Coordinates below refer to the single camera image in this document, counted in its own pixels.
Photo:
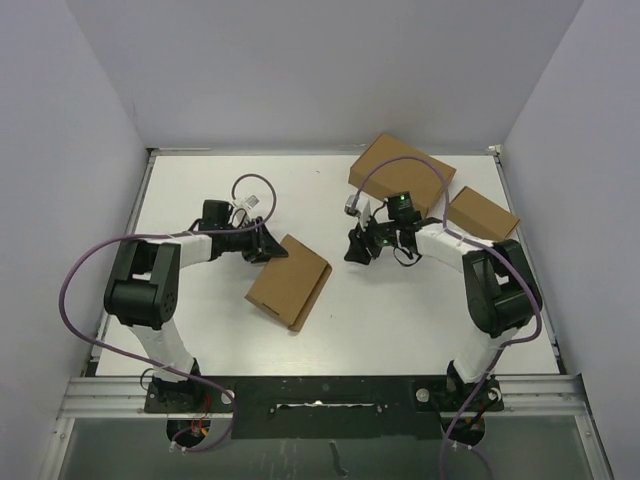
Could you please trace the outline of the small closed cardboard box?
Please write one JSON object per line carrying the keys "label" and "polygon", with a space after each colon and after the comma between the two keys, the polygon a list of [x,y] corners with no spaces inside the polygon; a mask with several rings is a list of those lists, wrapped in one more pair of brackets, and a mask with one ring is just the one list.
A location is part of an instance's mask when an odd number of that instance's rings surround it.
{"label": "small closed cardboard box", "polygon": [[469,186],[449,203],[447,219],[469,234],[503,241],[519,226],[520,219]]}

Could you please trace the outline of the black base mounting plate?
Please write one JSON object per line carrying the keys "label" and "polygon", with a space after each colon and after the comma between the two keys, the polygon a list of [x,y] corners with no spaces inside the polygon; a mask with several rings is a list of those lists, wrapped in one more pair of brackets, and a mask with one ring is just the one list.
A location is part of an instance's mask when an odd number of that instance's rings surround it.
{"label": "black base mounting plate", "polygon": [[226,376],[199,395],[160,394],[149,385],[144,410],[168,416],[167,433],[197,445],[199,427],[231,419],[233,440],[343,440],[411,436],[438,440],[447,429],[473,443],[484,416],[504,409],[491,378],[475,392],[448,389],[443,375]]}

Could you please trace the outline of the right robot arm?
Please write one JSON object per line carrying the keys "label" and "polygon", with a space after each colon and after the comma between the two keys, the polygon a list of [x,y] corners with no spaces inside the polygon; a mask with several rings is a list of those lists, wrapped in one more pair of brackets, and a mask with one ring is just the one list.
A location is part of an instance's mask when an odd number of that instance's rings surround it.
{"label": "right robot arm", "polygon": [[464,409],[481,394],[479,382],[495,368],[495,358],[517,332],[541,312],[542,300],[519,242],[464,237],[434,217],[422,217],[407,192],[383,203],[388,219],[376,220],[370,202],[348,197],[344,211],[356,219],[348,233],[344,260],[368,265],[385,248],[402,252],[411,266],[424,257],[461,273],[473,324],[461,352],[447,367],[446,400]]}

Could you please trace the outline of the large closed cardboard box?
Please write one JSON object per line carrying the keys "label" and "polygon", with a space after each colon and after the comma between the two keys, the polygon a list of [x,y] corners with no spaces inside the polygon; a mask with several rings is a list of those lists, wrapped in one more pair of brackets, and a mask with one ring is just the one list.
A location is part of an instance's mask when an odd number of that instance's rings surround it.
{"label": "large closed cardboard box", "polygon": [[382,167],[366,182],[363,192],[377,200],[408,191],[414,208],[425,216],[443,195],[438,176],[425,164],[412,157],[427,160],[443,176],[446,186],[453,180],[456,169],[415,149],[386,133],[380,134],[367,150],[353,163],[348,183],[359,187],[366,175],[384,161],[403,157],[403,160]]}

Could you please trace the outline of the aluminium table frame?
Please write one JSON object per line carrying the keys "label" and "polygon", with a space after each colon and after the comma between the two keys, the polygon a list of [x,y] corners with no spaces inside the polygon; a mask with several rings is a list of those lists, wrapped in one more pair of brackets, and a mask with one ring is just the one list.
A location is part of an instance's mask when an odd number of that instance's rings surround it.
{"label": "aluminium table frame", "polygon": [[186,454],[228,440],[434,439],[437,477],[490,423],[573,415],[610,471],[582,383],[556,371],[521,244],[452,230],[418,204],[451,175],[403,154],[154,156],[100,294],[151,365],[145,411]]}

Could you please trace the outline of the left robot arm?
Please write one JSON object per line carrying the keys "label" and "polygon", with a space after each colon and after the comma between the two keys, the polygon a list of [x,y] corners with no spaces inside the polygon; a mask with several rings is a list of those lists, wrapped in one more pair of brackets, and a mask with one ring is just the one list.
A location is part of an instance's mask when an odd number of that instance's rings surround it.
{"label": "left robot arm", "polygon": [[238,252],[253,264],[288,256],[263,218],[246,216],[235,226],[233,212],[227,201],[206,200],[193,233],[172,239],[121,242],[105,290],[106,312],[128,327],[147,356],[158,363],[151,384],[182,411],[193,410],[201,403],[203,386],[196,379],[175,373],[200,373],[174,320],[180,272],[224,253]]}

